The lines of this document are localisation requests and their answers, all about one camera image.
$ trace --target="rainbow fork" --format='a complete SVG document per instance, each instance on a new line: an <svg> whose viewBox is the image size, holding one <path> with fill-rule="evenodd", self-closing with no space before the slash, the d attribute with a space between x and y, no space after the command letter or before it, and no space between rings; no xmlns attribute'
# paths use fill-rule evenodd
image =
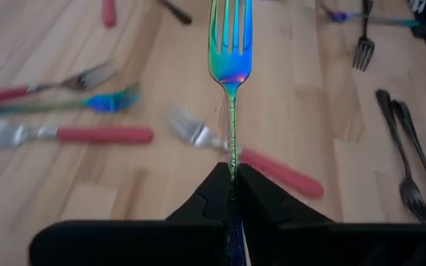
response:
<svg viewBox="0 0 426 266"><path fill-rule="evenodd" d="M237 210L236 91L251 74L252 0L246 0L242 49L240 47L240 0L236 0L234 5L232 47L229 46L229 3L229 0L225 0L223 38L220 41L218 39L218 0L212 0L209 28L209 70L212 77L223 87L228 101L228 162L231 172L231 188L226 252L229 264L236 266L246 265L243 226Z"/></svg>

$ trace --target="utensil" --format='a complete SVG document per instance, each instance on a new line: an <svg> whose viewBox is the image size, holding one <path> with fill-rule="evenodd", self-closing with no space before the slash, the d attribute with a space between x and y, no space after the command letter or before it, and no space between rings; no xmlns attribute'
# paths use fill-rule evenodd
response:
<svg viewBox="0 0 426 266"><path fill-rule="evenodd" d="M373 9L371 0L362 0L362 12L369 15ZM368 38L368 19L362 19L362 36L359 37L356 52L354 53L353 68L365 71L374 54L376 45Z"/></svg>
<svg viewBox="0 0 426 266"><path fill-rule="evenodd" d="M343 23L346 21L350 21L353 18L367 18L371 22L379 22L384 24L393 24L403 27L415 27L419 26L420 22L414 19L406 19L406 18L388 18L383 16L372 16L365 13L358 12L345 12L341 10L332 10L321 1L321 7L325 11L325 14L331 18L332 21Z"/></svg>
<svg viewBox="0 0 426 266"><path fill-rule="evenodd" d="M0 89L0 102L20 98L52 88L65 88L72 92L85 92L97 86L116 73L114 62L107 61L104 64L87 69L77 75L73 75L60 83L41 83L33 85L21 85Z"/></svg>
<svg viewBox="0 0 426 266"><path fill-rule="evenodd" d="M223 38L218 38L218 0L212 0L209 28L209 71L223 87L228 102L228 161L231 172L228 242L226 252L230 265L245 265L243 228L237 211L236 172L236 91L251 74L252 68L252 0L246 0L243 47L240 47L240 3L235 1L232 47L229 47L229 0L225 0Z"/></svg>
<svg viewBox="0 0 426 266"><path fill-rule="evenodd" d="M115 0L103 0L102 19L107 28L116 26L116 3Z"/></svg>
<svg viewBox="0 0 426 266"><path fill-rule="evenodd" d="M48 112L56 109L77 109L88 107L101 113L119 112L131 106L140 97L139 83L128 86L120 92L95 95L82 100L69 100L61 103L14 104L0 106L0 115Z"/></svg>
<svg viewBox="0 0 426 266"><path fill-rule="evenodd" d="M192 17L188 13L173 5L170 1L158 0L158 2L166 7L175 18L182 22L182 24L188 25L192 23Z"/></svg>
<svg viewBox="0 0 426 266"><path fill-rule="evenodd" d="M227 151L227 142L214 135L202 121L195 119L189 113L170 106L167 118L175 132L193 146ZM277 178L307 197L323 196L323 187L320 183L305 174L250 149L238 148L237 154L241 162L248 163L264 174Z"/></svg>
<svg viewBox="0 0 426 266"><path fill-rule="evenodd" d="M419 188L412 179L410 165L404 153L402 141L397 131L396 121L391 106L391 95L384 89L376 91L376 99L387 122L392 141L399 151L404 164L405 177L399 186L400 197L407 209L421 222L426 223L426 204Z"/></svg>
<svg viewBox="0 0 426 266"><path fill-rule="evenodd" d="M393 100L392 107L398 119L402 123L402 127L404 128L405 133L407 133L407 136L412 142L413 147L415 147L415 150L417 150L417 154L422 161L422 165L426 173L426 156L422 147L420 146L420 141L417 136L415 126L413 125L412 117L410 115L410 110L407 104L401 100Z"/></svg>
<svg viewBox="0 0 426 266"><path fill-rule="evenodd" d="M146 127L107 126L95 128L49 127L32 129L0 120L0 149L20 146L26 140L57 139L83 143L137 143L152 141L154 133Z"/></svg>

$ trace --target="wooden table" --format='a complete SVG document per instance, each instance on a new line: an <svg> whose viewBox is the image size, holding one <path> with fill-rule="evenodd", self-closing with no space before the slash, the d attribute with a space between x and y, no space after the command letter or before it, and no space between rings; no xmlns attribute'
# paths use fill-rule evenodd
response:
<svg viewBox="0 0 426 266"><path fill-rule="evenodd" d="M101 1L0 0L0 86L59 81L108 58L120 73L93 93L143 84L141 101L121 114L11 120L147 125L156 134L148 146L36 141L0 151L0 265L26 265L31 238L59 220L163 219L224 160L181 142L162 115L174 103L226 135L223 90L207 67L209 2L175 1L193 15L190 27L152 0L117 3L118 26L106 30ZM328 3L360 10L359 1ZM370 26L376 52L366 72L356 71L360 23L332 24L316 7L314 0L254 1L254 67L238 95L238 140L319 180L321 200L279 185L336 221L416 222L399 199L403 170L374 91L385 88L409 104L426 152L426 46L409 30ZM373 12L410 16L403 0L375 1ZM54 90L37 100L82 96ZM426 198L426 176L407 147Z"/></svg>

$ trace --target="wooden surface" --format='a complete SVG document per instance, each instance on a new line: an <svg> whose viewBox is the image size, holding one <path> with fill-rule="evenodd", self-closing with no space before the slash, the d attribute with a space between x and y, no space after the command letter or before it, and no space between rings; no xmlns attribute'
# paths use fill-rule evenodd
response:
<svg viewBox="0 0 426 266"><path fill-rule="evenodd" d="M94 93L143 84L141 101L122 114L11 120L145 125L156 134L148 146L36 141L0 151L0 265L26 265L34 234L61 219L163 219L224 160L181 142L163 121L163 109L174 103L226 135L223 90L207 67L209 2L174 2L193 15L190 27L152 0L117 0L112 30L102 25L101 1L0 0L0 86L59 81L108 58L120 74ZM360 1L327 3L360 10ZM238 141L319 180L321 200L280 185L336 221L416 222L400 202L402 166L373 94L385 88L409 104L426 152L426 46L409 30L372 25L373 60L366 72L356 71L359 22L332 24L316 7L314 0L254 1L254 66L238 95ZM404 0L376 0L373 12L410 15ZM54 90L34 101L74 97L80 95ZM406 143L426 199L426 176Z"/></svg>

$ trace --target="iridescent fork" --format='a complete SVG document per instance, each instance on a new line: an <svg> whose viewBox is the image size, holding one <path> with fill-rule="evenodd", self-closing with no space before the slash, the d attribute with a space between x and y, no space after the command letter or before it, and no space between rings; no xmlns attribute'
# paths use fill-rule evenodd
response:
<svg viewBox="0 0 426 266"><path fill-rule="evenodd" d="M223 38L218 39L218 0L212 0L209 28L209 70L224 88L228 101L228 162L231 172L229 195L229 224L226 252L230 265L246 265L243 228L237 211L236 172L236 91L251 74L252 67L252 0L246 0L244 14L243 48L240 48L240 0L234 5L234 26L231 52L229 52L229 5L225 0Z"/></svg>

